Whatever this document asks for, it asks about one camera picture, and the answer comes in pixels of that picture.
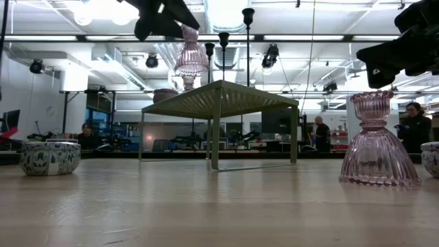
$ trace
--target green metal table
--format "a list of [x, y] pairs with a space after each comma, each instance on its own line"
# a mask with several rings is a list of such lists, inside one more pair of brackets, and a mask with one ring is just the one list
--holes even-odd
[[272, 167], [221, 169], [218, 163], [220, 119], [277, 108], [291, 108], [292, 110], [290, 165], [293, 165], [297, 161], [297, 142], [295, 140], [297, 140], [298, 101], [223, 80], [212, 82], [142, 108], [139, 160], [142, 161], [143, 128], [145, 113], [147, 113], [207, 120], [207, 139], [211, 139], [211, 128], [213, 128], [213, 136], [212, 147], [211, 142], [207, 141], [206, 158], [211, 159], [211, 167], [217, 171]]

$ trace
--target dark jacket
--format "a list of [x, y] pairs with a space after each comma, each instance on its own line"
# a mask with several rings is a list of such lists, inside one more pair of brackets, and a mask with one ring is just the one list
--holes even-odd
[[82, 150], [94, 150], [101, 145], [99, 138], [94, 134], [86, 137], [84, 134], [79, 134], [76, 139], [78, 139], [78, 144], [81, 145]]
[[316, 149], [320, 152], [331, 151], [331, 131], [329, 130], [329, 127], [324, 123], [321, 123], [317, 126]]
[[405, 119], [398, 131], [398, 138], [403, 140], [404, 148], [409, 154], [420, 154], [420, 146], [430, 141], [431, 119], [419, 114]]

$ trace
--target computer monitor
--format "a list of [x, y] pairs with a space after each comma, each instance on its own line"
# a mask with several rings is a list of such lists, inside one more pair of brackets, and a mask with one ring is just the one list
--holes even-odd
[[11, 130], [13, 127], [19, 126], [20, 110], [12, 110], [3, 114], [3, 118], [0, 119], [1, 128], [0, 133], [5, 133]]
[[290, 108], [263, 111], [261, 114], [262, 133], [291, 134], [291, 117]]

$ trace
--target woman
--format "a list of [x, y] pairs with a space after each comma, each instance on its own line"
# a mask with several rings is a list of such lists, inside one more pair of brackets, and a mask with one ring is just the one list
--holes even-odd
[[409, 154], [420, 154], [420, 146], [430, 141], [431, 119], [423, 116], [419, 103], [412, 102], [406, 109], [409, 117], [398, 126], [398, 138]]

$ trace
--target ceramic pot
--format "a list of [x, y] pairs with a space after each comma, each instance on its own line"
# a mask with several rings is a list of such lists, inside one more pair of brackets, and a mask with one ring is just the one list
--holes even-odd
[[23, 144], [20, 167], [28, 176], [71, 174], [81, 160], [81, 145], [67, 142]]
[[154, 103], [159, 103], [165, 99], [169, 99], [170, 97], [178, 95], [178, 92], [173, 89], [157, 89], [154, 90], [154, 97], [152, 101]]
[[420, 149], [423, 166], [433, 177], [439, 178], [439, 142], [424, 143]]

